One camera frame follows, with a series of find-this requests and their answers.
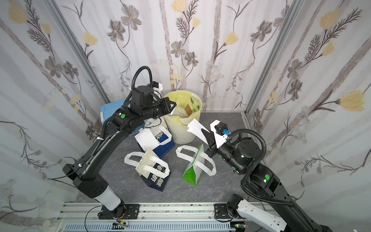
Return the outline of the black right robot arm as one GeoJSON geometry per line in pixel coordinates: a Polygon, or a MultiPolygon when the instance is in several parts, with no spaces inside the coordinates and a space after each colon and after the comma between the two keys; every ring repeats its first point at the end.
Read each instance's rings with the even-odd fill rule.
{"type": "Polygon", "coordinates": [[[241,189],[250,197],[269,204],[275,215],[256,208],[238,194],[226,204],[232,218],[244,218],[269,232],[330,232],[331,228],[311,219],[286,191],[279,177],[261,163],[267,152],[261,135],[250,129],[227,133],[225,124],[217,132],[202,129],[207,155],[219,155],[235,173],[242,175],[241,189]]]}

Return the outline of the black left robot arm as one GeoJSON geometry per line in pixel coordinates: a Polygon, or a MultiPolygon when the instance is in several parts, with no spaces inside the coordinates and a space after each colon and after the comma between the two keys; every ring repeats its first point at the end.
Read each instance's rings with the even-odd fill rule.
{"type": "Polygon", "coordinates": [[[127,210],[99,172],[121,142],[145,120],[163,117],[175,109],[175,102],[168,97],[160,98],[154,87],[158,87],[158,83],[153,81],[150,68],[139,68],[132,79],[131,92],[123,105],[102,124],[100,137],[77,161],[62,169],[80,192],[101,203],[114,218],[121,217],[127,210]]]}

